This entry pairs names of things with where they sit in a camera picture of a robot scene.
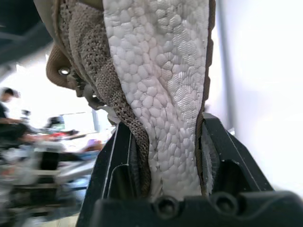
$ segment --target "person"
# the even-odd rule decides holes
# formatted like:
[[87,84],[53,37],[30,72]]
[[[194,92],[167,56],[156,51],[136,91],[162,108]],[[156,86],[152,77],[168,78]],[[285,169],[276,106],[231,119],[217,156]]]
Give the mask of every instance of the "person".
[[4,103],[9,103],[18,93],[11,88],[3,89],[0,96],[0,139],[18,140],[23,138],[28,127],[21,120],[8,118],[8,109]]
[[6,88],[3,90],[0,98],[0,127],[5,124],[18,124],[21,120],[11,119],[7,117],[6,112],[8,109],[3,105],[3,103],[9,103],[14,97],[17,97],[16,91],[11,88]]

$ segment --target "black bracket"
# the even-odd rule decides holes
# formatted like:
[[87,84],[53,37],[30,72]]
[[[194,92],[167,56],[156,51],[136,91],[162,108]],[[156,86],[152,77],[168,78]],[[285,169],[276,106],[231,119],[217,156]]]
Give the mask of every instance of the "black bracket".
[[213,164],[210,196],[184,201],[160,197],[153,203],[138,199],[136,144],[121,123],[96,160],[77,227],[297,227],[303,223],[301,199],[291,192],[273,191],[249,151],[218,118],[205,113],[202,130],[200,146]]

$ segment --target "white foam midsole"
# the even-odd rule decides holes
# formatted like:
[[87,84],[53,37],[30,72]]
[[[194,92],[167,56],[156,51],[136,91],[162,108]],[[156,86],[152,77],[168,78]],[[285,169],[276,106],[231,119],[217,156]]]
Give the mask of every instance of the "white foam midsole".
[[122,90],[149,135],[151,196],[200,195],[194,153],[209,0],[103,0],[103,4]]

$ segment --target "brown knit fabric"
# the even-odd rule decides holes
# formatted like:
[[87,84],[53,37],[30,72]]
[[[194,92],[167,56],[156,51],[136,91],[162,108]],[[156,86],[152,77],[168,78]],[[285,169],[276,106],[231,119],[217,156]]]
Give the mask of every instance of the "brown knit fabric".
[[[147,196],[151,185],[148,135],[132,112],[121,89],[109,52],[102,12],[76,0],[54,1],[55,33],[64,46],[64,52],[68,54],[70,65],[77,69],[82,79],[91,84],[98,98],[114,109],[116,115],[129,127],[136,139],[140,150],[141,191],[143,196]],[[56,71],[55,68],[49,69],[49,72],[53,73]],[[63,79],[60,85],[67,87]]]
[[204,188],[204,180],[202,173],[202,152],[199,150],[199,138],[202,136],[202,122],[203,122],[203,111],[205,107],[205,101],[208,99],[209,94],[209,86],[210,86],[210,78],[208,76],[209,67],[212,65],[213,58],[213,41],[212,41],[212,30],[215,24],[215,11],[216,11],[216,2],[215,0],[209,1],[209,21],[208,21],[208,44],[207,44],[207,52],[206,52],[206,65],[205,65],[205,80],[204,80],[204,90],[203,90],[203,100],[199,115],[197,117],[196,122],[196,148],[195,148],[195,156],[197,162],[197,170],[200,177],[200,185],[202,194],[205,194]]

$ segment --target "dark shirt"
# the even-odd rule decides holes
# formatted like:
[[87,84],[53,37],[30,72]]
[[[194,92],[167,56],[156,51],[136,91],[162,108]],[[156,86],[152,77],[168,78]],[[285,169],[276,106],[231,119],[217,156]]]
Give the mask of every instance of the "dark shirt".
[[5,112],[7,112],[7,108],[2,103],[0,103],[0,118],[7,118]]

